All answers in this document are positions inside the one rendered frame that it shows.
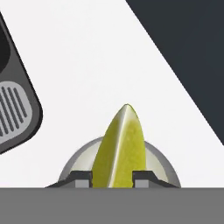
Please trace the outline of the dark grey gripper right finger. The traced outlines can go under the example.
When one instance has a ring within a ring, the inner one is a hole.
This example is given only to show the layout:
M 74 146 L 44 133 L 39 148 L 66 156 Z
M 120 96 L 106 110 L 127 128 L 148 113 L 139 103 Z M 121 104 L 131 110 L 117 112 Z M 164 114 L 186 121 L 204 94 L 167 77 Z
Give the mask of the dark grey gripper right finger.
M 133 171 L 132 182 L 134 188 L 177 188 L 176 185 L 158 179 L 153 171 Z

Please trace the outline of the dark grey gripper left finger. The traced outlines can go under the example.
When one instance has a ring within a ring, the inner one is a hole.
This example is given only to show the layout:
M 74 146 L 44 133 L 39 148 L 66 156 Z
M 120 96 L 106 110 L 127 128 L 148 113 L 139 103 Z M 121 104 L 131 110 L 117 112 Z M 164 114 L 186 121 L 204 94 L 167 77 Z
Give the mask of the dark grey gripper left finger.
M 91 188 L 92 177 L 91 171 L 71 171 L 65 179 L 50 185 L 50 187 Z

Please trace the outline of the yellow-green lemon wedge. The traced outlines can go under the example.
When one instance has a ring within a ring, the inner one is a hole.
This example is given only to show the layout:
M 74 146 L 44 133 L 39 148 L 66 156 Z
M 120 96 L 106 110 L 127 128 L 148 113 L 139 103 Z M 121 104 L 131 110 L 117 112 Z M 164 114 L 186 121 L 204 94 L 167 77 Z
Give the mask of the yellow-green lemon wedge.
M 131 188 L 132 172 L 146 169 L 144 134 L 136 111 L 125 104 L 101 141 L 92 173 L 93 188 Z

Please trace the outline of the glass of lemonade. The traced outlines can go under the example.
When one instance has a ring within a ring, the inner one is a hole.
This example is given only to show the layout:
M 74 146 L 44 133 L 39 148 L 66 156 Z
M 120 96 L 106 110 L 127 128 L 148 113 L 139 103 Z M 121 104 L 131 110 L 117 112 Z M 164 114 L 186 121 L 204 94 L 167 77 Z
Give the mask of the glass of lemonade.
M 77 150 L 67 161 L 59 176 L 59 180 L 65 179 L 73 170 L 90 171 L 101 142 L 102 138 L 99 137 Z M 150 143 L 145 143 L 145 149 L 146 170 L 153 171 L 158 179 L 181 187 L 177 173 L 164 154 Z

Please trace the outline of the black hob with grey burner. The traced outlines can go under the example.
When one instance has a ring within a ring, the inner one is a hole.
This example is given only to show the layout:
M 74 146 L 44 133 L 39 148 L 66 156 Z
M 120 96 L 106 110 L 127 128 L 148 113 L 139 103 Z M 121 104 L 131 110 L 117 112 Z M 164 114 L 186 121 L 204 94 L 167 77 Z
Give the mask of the black hob with grey burner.
M 43 109 L 0 12 L 0 155 L 31 139 Z

